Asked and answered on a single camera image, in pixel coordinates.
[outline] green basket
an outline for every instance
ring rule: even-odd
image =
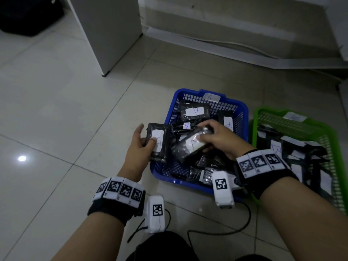
[[[287,136],[298,140],[316,141],[325,147],[328,151],[325,158],[329,159],[330,162],[322,165],[333,174],[332,195],[334,197],[334,206],[348,214],[346,173],[335,131],[328,125],[311,118],[307,118],[303,122],[284,119],[283,116],[288,112],[294,111],[287,109],[280,111],[266,106],[256,109],[252,128],[252,145],[256,147],[258,124],[267,124]]]

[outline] black pants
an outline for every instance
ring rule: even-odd
[[[174,232],[156,233],[138,245],[126,261],[178,260],[199,261],[184,238]],[[236,261],[271,261],[260,255],[246,255]]]

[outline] blue basket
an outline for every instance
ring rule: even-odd
[[[204,97],[205,94],[212,94],[214,97]],[[215,99],[217,96],[217,99],[220,100],[219,102],[210,101],[207,100],[208,98]],[[198,103],[209,103],[211,106],[211,117],[217,114],[218,110],[233,110],[233,127],[234,132],[244,139],[245,141],[248,141],[248,121],[249,121],[249,111],[248,107],[238,100],[232,100],[226,98],[224,94],[219,94],[216,92],[210,92],[207,90],[200,90],[199,92],[189,89],[179,89],[175,92],[172,104],[169,108],[165,124],[172,124],[176,122],[178,119],[179,114],[177,113],[177,110],[179,109],[179,101],[185,99],[192,102],[198,102]],[[167,182],[175,183],[184,185],[189,188],[193,188],[199,191],[203,191],[206,193],[214,194],[213,188],[204,187],[198,184],[190,183],[184,180],[173,178],[170,174],[175,173],[178,175],[182,175],[184,178],[186,178],[189,175],[190,167],[185,166],[183,164],[180,164],[170,153],[168,157],[167,164],[161,164],[158,162],[152,161],[150,163],[150,170],[155,178],[159,180],[164,180]]]

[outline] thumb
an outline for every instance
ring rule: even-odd
[[[208,135],[208,134],[200,135],[197,139],[198,139],[199,142],[213,144],[214,135]]]
[[[149,140],[148,144],[144,147],[146,151],[151,153],[157,144],[157,138],[153,137]]]

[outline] white tiled floor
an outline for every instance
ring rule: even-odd
[[[345,148],[335,85],[317,73],[273,71],[144,36],[102,78],[71,13],[35,38],[0,33],[0,260],[49,260],[85,218],[103,176],[117,174],[135,127],[164,122],[177,89],[241,100],[250,118],[263,104],[307,113],[334,127]],[[247,219],[243,205],[220,210],[211,196],[159,181],[149,168],[141,183],[164,197],[169,229],[185,239],[188,229],[229,231]],[[252,219],[243,233],[192,235],[201,260],[254,252],[292,260],[263,210],[247,203]],[[140,220],[128,223],[124,238]],[[118,260],[145,238],[123,242]]]

